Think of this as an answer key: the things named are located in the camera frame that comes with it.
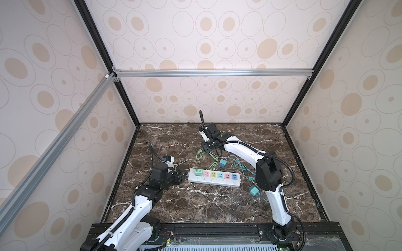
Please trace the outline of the teal plug adapter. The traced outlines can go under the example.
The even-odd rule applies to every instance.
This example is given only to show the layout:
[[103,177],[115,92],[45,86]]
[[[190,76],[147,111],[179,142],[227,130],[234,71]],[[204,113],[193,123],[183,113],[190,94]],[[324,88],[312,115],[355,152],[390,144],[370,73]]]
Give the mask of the teal plug adapter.
[[226,160],[223,160],[223,159],[221,159],[221,160],[219,161],[219,163],[218,163],[218,166],[219,166],[220,168],[225,168],[226,165],[227,165],[227,161],[226,161]]
[[257,196],[260,195],[260,191],[256,186],[252,186],[249,188],[249,192],[253,195],[253,196]]

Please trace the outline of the light green plug adapter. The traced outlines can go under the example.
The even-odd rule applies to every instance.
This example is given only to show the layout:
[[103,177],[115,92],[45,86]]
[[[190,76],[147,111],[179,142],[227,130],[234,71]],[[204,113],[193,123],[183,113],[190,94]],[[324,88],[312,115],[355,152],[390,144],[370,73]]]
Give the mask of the light green plug adapter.
[[203,176],[203,170],[202,169],[195,169],[194,171],[195,176]]

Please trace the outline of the white power strip coloured sockets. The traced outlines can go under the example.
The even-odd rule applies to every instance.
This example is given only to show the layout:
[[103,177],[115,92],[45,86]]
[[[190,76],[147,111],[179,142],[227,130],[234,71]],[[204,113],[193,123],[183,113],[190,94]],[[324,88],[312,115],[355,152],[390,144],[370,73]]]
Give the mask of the white power strip coloured sockets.
[[239,188],[241,184],[238,173],[220,172],[216,170],[203,170],[203,176],[195,176],[196,168],[191,168],[188,172],[188,181],[191,183],[208,184],[217,186],[227,186]]

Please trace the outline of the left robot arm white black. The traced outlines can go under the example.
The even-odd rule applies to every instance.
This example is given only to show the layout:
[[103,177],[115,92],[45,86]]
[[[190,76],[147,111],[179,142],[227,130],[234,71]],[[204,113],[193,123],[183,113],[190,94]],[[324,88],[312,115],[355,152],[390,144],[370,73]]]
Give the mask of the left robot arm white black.
[[160,221],[148,213],[162,198],[163,192],[181,185],[184,175],[174,169],[174,157],[160,158],[149,145],[150,172],[135,188],[130,206],[122,215],[97,237],[87,237],[82,251],[135,251],[144,242],[159,238]]

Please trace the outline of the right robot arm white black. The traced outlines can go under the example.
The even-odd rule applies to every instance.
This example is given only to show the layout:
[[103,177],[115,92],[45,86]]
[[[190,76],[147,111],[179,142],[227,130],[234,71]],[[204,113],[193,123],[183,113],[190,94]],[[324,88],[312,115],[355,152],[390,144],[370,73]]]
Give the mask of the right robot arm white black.
[[214,123],[206,124],[200,111],[202,125],[199,133],[206,153],[227,151],[243,159],[255,169],[255,182],[268,198],[273,218],[273,231],[279,240],[285,240],[295,229],[295,218],[289,212],[283,190],[295,183],[295,173],[289,164],[275,152],[265,152],[241,141],[229,132],[220,132]]

